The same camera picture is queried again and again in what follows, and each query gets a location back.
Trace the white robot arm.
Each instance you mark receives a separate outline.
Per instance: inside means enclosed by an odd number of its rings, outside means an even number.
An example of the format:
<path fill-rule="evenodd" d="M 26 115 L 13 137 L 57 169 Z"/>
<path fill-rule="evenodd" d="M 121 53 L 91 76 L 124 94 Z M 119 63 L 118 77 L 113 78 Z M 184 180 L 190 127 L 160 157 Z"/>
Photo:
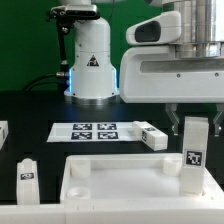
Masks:
<path fill-rule="evenodd" d="M 145 0 L 160 15 L 127 29 L 132 46 L 120 71 L 110 62 L 110 28 L 97 5 L 121 0 L 59 0 L 76 29 L 75 64 L 65 94 L 83 103 L 119 94 L 127 103 L 164 103 L 179 131 L 181 103 L 214 103 L 215 134 L 224 121 L 224 0 Z"/>

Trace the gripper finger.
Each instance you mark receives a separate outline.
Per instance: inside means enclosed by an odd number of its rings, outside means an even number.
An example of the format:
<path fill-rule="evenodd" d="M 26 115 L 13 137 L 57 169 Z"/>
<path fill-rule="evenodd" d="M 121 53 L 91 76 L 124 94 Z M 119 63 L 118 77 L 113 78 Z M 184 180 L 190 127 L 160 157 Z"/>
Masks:
<path fill-rule="evenodd" d="M 220 134 L 220 131 L 222 130 L 221 123 L 224 120 L 224 103 L 217 104 L 216 108 L 217 108 L 217 114 L 213 119 L 213 124 L 214 124 L 214 133 L 216 136 L 218 136 Z"/>

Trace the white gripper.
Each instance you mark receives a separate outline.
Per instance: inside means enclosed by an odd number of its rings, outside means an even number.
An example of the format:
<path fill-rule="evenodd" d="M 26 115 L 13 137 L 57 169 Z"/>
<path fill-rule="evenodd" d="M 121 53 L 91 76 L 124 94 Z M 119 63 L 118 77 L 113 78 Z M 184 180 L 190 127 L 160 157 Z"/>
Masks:
<path fill-rule="evenodd" d="M 173 46 L 133 47 L 123 55 L 119 88 L 126 103 L 167 103 L 177 135 L 176 103 L 224 103 L 224 57 L 178 59 Z"/>

